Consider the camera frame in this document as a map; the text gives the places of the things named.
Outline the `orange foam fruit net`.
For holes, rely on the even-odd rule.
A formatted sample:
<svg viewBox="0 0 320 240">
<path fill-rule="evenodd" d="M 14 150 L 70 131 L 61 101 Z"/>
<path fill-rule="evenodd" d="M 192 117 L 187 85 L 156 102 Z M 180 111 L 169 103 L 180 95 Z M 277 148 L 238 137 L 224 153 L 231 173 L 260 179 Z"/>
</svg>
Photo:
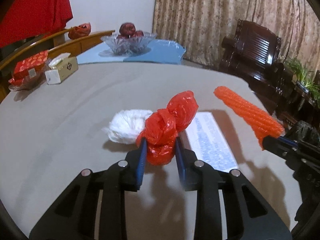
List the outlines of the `orange foam fruit net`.
<svg viewBox="0 0 320 240">
<path fill-rule="evenodd" d="M 219 86 L 214 90 L 214 94 L 251 126 L 262 150 L 265 137 L 278 138 L 283 134 L 284 127 L 268 112 L 245 100 L 228 87 Z"/>
</svg>

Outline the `red plastic bag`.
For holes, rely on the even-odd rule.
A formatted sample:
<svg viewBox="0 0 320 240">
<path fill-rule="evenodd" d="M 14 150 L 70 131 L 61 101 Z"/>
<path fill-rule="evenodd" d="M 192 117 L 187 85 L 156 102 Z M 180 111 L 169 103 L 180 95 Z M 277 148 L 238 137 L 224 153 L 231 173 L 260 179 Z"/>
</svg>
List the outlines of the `red plastic bag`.
<svg viewBox="0 0 320 240">
<path fill-rule="evenodd" d="M 199 106 L 191 90 L 176 94 L 166 108 L 158 109 L 145 121 L 145 127 L 136 139 L 140 145 L 147 142 L 147 161 L 151 165 L 167 165 L 174 157 L 175 141 L 195 117 Z"/>
</svg>

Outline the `white printed paper sheet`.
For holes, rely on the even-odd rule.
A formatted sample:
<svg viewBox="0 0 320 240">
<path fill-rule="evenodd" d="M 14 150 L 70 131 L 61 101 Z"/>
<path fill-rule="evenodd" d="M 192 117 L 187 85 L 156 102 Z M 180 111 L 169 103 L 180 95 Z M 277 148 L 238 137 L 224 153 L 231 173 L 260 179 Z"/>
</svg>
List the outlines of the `white printed paper sheet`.
<svg viewBox="0 0 320 240">
<path fill-rule="evenodd" d="M 183 146 L 195 152 L 214 169 L 230 172 L 238 169 L 238 163 L 210 112 L 197 112 L 190 125 L 180 133 Z"/>
</svg>

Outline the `dark wooden side table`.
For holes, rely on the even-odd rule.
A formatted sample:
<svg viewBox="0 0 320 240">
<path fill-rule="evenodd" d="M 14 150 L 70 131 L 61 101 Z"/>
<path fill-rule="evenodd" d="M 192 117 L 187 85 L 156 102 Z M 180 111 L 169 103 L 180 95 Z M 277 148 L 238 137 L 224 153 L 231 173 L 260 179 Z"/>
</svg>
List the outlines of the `dark wooden side table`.
<svg viewBox="0 0 320 240">
<path fill-rule="evenodd" d="M 319 107 L 312 99 L 311 90 L 297 81 L 286 98 L 281 98 L 276 107 L 276 117 L 293 126 L 304 121 L 319 129 Z"/>
</svg>

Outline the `green potted plant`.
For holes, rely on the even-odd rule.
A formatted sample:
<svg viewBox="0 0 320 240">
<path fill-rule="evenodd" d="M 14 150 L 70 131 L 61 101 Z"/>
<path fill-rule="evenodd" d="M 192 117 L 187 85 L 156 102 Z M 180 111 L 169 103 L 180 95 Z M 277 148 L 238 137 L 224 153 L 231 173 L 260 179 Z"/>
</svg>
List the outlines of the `green potted plant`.
<svg viewBox="0 0 320 240">
<path fill-rule="evenodd" d="M 294 57 L 286 59 L 284 65 L 292 70 L 297 82 L 305 87 L 313 96 L 319 96 L 319 85 L 313 81 L 313 71 L 309 70 L 306 64 L 302 64 L 299 59 Z"/>
</svg>

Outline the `grey tablecloth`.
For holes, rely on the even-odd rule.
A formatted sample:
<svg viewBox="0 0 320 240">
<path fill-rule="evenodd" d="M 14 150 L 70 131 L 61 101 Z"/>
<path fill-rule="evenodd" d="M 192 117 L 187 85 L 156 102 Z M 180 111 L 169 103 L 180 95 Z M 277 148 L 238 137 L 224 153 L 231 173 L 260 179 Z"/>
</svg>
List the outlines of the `grey tablecloth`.
<svg viewBox="0 0 320 240">
<path fill-rule="evenodd" d="M 11 92 L 1 103 L 1 200 L 8 213 L 28 235 L 83 169 L 106 170 L 133 149 L 103 132 L 117 112 L 156 111 L 191 90 L 199 109 L 216 119 L 240 171 L 293 228 L 302 200 L 292 170 L 261 149 L 251 127 L 214 95 L 218 86 L 261 106 L 240 78 L 169 64 L 85 64 L 59 85 Z"/>
</svg>

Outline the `tissue box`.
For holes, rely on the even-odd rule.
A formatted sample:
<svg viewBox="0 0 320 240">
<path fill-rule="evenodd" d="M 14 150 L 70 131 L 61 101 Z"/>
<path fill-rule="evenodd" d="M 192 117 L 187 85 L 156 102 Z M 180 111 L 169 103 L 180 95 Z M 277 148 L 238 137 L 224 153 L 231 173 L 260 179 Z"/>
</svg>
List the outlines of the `tissue box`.
<svg viewBox="0 0 320 240">
<path fill-rule="evenodd" d="M 44 72 L 48 85 L 58 85 L 79 69 L 76 57 L 62 53 L 53 58 Z"/>
</svg>

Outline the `light blue table mat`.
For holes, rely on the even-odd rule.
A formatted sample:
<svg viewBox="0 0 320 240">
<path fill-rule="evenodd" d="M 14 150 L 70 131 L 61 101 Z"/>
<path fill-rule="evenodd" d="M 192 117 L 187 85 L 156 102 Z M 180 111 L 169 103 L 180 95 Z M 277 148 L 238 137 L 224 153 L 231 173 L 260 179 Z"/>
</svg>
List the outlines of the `light blue table mat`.
<svg viewBox="0 0 320 240">
<path fill-rule="evenodd" d="M 78 64 L 102 62 L 151 62 L 181 64 L 186 49 L 175 41 L 153 40 L 144 53 L 136 55 L 116 55 L 105 43 L 100 43 L 78 55 Z"/>
</svg>

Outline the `glass fruit bowl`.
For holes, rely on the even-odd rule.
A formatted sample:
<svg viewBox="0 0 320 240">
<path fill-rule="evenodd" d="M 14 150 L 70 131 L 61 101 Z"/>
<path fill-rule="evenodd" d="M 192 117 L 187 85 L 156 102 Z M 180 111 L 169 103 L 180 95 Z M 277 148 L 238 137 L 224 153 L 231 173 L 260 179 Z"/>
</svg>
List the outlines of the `glass fruit bowl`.
<svg viewBox="0 0 320 240">
<path fill-rule="evenodd" d="M 146 52 L 149 43 L 156 37 L 156 33 L 144 32 L 144 35 L 139 37 L 118 38 L 118 34 L 115 33 L 111 36 L 103 36 L 100 39 L 115 55 L 136 55 Z"/>
</svg>

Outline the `glass snack dish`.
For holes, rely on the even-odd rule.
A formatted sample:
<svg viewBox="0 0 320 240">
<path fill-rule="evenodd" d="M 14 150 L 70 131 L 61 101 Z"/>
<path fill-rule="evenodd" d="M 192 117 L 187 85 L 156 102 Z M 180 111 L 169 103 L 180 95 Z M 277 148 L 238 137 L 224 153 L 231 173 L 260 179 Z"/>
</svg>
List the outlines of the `glass snack dish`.
<svg viewBox="0 0 320 240">
<path fill-rule="evenodd" d="M 24 73 L 23 77 L 12 77 L 9 80 L 9 90 L 16 92 L 20 90 L 31 90 L 39 85 L 44 80 L 44 72 L 47 70 L 45 65 L 38 68 L 30 68 Z"/>
</svg>

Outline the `red snack packet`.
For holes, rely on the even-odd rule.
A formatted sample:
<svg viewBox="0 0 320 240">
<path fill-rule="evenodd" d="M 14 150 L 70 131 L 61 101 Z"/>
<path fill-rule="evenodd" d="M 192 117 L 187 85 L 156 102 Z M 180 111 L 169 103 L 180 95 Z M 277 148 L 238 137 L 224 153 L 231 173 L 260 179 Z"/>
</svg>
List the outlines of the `red snack packet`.
<svg viewBox="0 0 320 240">
<path fill-rule="evenodd" d="M 33 67 L 38 68 L 41 65 L 46 65 L 47 60 L 48 60 L 47 50 L 41 51 L 27 59 L 24 59 L 16 64 L 12 77 L 23 77 L 21 72 L 24 73 L 26 70 L 30 68 L 33 68 Z"/>
</svg>

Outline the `red apples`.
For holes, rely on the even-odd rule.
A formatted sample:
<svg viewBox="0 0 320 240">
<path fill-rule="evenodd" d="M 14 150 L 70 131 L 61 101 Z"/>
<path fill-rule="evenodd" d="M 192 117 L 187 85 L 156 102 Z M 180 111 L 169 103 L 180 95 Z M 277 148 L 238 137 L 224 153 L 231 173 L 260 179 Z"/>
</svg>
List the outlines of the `red apples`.
<svg viewBox="0 0 320 240">
<path fill-rule="evenodd" d="M 123 23 L 119 28 L 119 35 L 117 38 L 132 38 L 132 37 L 142 37 L 144 33 L 142 30 L 136 30 L 133 23 L 127 22 Z"/>
</svg>

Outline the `wooden bench backrest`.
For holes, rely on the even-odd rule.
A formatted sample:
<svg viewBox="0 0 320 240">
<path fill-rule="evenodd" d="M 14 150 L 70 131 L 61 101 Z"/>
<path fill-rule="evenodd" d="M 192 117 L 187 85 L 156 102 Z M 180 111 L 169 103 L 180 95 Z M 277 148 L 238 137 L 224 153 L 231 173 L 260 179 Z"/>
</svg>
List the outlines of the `wooden bench backrest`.
<svg viewBox="0 0 320 240">
<path fill-rule="evenodd" d="M 78 56 L 102 42 L 101 37 L 110 36 L 114 30 L 96 31 L 75 40 L 66 40 L 65 34 L 69 32 L 64 29 L 50 36 L 40 35 L 15 49 L 9 55 L 1 59 L 1 100 L 9 94 L 9 79 L 16 64 L 23 59 L 33 56 L 41 51 L 47 50 L 50 59 L 61 53 L 71 53 Z"/>
</svg>

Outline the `floral beige curtain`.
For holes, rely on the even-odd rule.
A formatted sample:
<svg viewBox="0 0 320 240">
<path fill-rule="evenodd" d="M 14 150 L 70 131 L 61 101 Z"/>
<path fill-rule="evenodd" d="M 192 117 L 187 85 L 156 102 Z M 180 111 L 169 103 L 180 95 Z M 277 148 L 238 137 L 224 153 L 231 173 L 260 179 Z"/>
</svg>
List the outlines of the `floral beige curtain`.
<svg viewBox="0 0 320 240">
<path fill-rule="evenodd" d="M 281 59 L 319 68 L 319 19 L 307 0 L 155 0 L 152 29 L 181 44 L 189 61 L 217 66 L 222 40 L 235 33 L 238 20 L 279 36 Z"/>
</svg>

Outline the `red cloth cover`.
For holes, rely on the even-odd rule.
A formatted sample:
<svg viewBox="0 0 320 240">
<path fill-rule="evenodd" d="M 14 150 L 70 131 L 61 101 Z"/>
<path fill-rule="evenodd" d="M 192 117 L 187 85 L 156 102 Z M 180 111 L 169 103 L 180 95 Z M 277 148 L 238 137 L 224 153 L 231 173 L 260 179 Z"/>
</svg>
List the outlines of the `red cloth cover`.
<svg viewBox="0 0 320 240">
<path fill-rule="evenodd" d="M 1 47 L 60 31 L 72 18 L 69 0 L 15 0 L 1 19 Z"/>
</svg>

